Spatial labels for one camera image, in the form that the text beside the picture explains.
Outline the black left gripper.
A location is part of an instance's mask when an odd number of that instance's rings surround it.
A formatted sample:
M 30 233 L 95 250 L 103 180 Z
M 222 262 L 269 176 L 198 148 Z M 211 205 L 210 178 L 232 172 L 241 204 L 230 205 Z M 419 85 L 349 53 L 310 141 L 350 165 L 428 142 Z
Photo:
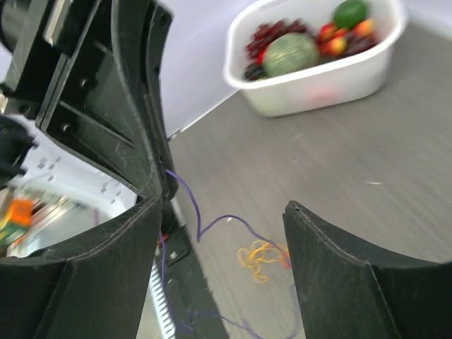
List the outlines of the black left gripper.
M 139 196 L 162 195 L 162 7 L 156 1 L 2 1 L 12 53 L 1 114 Z

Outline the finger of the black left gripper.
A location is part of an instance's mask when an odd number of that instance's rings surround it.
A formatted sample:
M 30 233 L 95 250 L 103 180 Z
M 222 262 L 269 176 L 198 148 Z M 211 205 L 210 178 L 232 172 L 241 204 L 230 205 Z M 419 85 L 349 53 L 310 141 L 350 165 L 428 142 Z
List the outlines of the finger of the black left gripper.
M 162 195 L 170 200 L 177 191 L 177 182 L 168 173 L 174 164 L 165 131 L 165 120 L 162 110 L 160 90 L 160 69 L 167 34 L 172 22 L 172 15 L 157 1 L 151 1 L 146 18 L 145 33 L 145 70 L 149 91 L 154 141 L 157 148 L 157 160 L 160 162 L 160 177 L 162 178 Z

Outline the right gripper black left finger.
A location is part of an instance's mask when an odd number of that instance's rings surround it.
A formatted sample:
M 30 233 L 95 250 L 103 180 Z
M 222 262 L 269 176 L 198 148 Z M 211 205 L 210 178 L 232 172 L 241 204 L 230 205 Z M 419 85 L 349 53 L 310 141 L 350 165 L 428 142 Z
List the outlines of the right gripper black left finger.
M 162 224 L 162 201 L 25 258 L 1 260 L 2 338 L 135 338 Z

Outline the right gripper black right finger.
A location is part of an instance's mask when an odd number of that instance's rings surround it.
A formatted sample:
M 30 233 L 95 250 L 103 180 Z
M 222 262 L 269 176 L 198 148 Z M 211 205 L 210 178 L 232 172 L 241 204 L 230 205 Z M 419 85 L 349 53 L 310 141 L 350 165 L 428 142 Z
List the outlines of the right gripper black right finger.
M 402 255 L 296 201 L 283 214 L 307 338 L 450 338 L 451 264 Z

